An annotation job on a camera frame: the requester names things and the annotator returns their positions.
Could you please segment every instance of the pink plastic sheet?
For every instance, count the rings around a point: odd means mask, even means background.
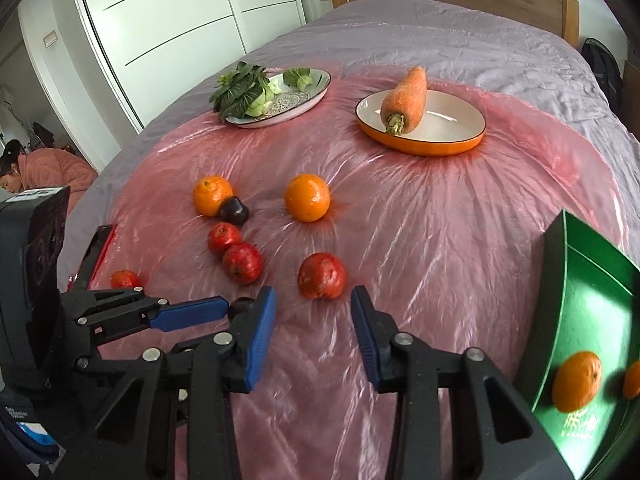
[[[555,118],[516,98],[450,82],[431,88],[473,103],[487,133],[471,152],[449,158],[396,153],[366,137],[354,108],[406,73],[394,66],[325,67],[323,101],[278,126],[240,130],[207,113],[168,134],[140,164],[113,211],[116,236],[94,288],[132,269],[149,295],[171,302],[276,289],[278,313],[262,381],[236,395],[234,420],[247,480],[382,479],[394,396],[367,383],[348,309],[352,286],[434,348],[483,348],[512,377],[534,313],[542,233],[561,208],[621,248],[626,228],[618,188],[593,146]],[[332,205],[300,224],[283,194],[299,173],[321,175]],[[196,214],[194,183],[222,174],[252,212],[242,231],[266,266],[238,286],[207,251],[215,219]],[[337,301],[305,301],[300,263],[317,251],[348,270]],[[213,323],[171,334],[147,330],[102,348],[105,358],[137,358],[149,346],[220,330]],[[445,442],[448,416],[443,419]],[[186,477],[186,431],[178,432],[178,478]],[[450,461],[444,448],[444,469]]]

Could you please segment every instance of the gray bedsheet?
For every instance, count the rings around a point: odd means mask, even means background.
[[[362,0],[285,34],[247,60],[266,66],[324,59],[346,65],[420,64],[429,76],[515,95],[589,139],[610,165],[623,200],[630,256],[640,261],[640,144],[611,113],[587,63],[561,38],[484,12],[430,0]],[[142,158],[166,133],[209,109],[217,75],[180,97],[123,150],[68,218],[58,262],[66,287],[95,228]]]

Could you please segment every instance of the orange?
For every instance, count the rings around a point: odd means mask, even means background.
[[[284,194],[287,210],[300,222],[315,222],[329,209],[331,196],[324,180],[303,173],[294,178]]]
[[[578,352],[559,368],[551,398],[559,412],[581,410],[598,394],[602,383],[602,362],[593,352]]]
[[[193,205],[201,215],[215,216],[220,204],[233,194],[234,190],[226,178],[209,175],[201,178],[193,188]]]
[[[633,363],[625,374],[625,383],[622,385],[622,395],[631,400],[640,395],[640,361]]]

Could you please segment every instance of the patterned plate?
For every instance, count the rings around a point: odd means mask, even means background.
[[[237,119],[228,117],[226,120],[241,128],[265,128],[302,115],[320,102],[331,82],[331,76],[324,70],[312,68],[309,75],[313,83],[307,86],[303,92],[285,85],[282,80],[282,74],[270,77],[270,81],[278,83],[282,93],[276,95],[267,113],[255,118]]]

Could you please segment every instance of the backpack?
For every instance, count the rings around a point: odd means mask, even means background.
[[[596,76],[600,89],[609,101],[609,108],[618,115],[622,103],[622,78],[613,54],[598,40],[589,38],[582,46],[582,57]]]

